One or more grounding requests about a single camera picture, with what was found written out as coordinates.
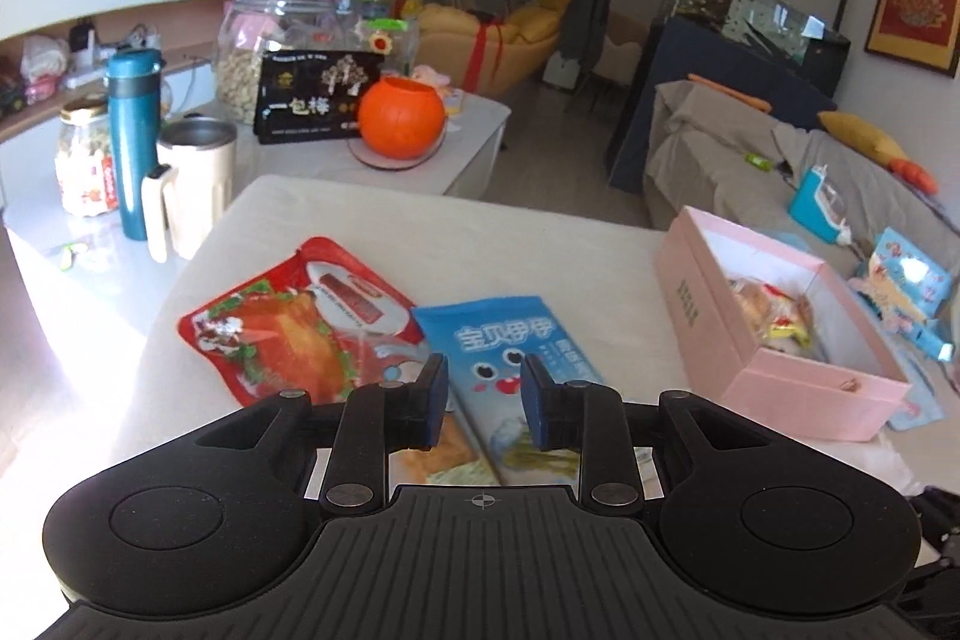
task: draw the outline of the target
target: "blue water bottle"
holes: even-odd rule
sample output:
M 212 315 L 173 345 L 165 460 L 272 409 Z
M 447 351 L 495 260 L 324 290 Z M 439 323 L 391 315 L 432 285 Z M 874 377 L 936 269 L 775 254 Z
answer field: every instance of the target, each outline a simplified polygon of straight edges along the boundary
M 123 233 L 147 241 L 143 220 L 143 178 L 157 168 L 160 133 L 160 70 L 156 49 L 118 52 L 107 62 L 110 141 Z

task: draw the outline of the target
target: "mug handle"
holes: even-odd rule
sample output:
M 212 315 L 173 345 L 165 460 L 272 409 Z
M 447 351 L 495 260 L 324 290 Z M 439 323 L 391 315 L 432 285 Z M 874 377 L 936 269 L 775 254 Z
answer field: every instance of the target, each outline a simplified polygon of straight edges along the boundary
M 176 179 L 176 170 L 166 164 L 143 178 L 140 197 L 143 200 L 143 221 L 147 226 L 147 247 L 157 263 L 167 261 L 167 232 L 164 220 L 163 189 Z

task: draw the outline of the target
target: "red food package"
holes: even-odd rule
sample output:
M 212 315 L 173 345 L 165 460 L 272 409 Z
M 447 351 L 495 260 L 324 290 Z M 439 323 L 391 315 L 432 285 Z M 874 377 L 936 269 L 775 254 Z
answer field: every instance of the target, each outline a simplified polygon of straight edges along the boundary
M 331 239 L 179 321 L 242 405 L 306 389 L 315 405 L 382 381 L 411 383 L 428 350 L 402 293 Z

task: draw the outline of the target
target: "orange ball-shaped container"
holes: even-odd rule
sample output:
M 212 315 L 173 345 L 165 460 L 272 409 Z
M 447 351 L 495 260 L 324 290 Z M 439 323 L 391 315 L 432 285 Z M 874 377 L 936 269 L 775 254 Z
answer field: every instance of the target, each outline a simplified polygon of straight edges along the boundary
M 357 122 L 373 152 L 403 161 L 425 155 L 437 143 L 446 111 L 429 85 L 384 77 L 360 101 Z

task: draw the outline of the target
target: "open pink box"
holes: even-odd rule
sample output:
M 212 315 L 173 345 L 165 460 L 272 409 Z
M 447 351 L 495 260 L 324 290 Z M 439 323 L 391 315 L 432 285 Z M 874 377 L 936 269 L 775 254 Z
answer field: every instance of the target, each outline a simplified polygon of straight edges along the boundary
M 869 314 L 825 261 L 698 210 L 683 210 L 656 255 L 693 391 L 790 437 L 871 439 L 909 381 Z M 763 347 L 728 279 L 806 295 L 830 363 Z

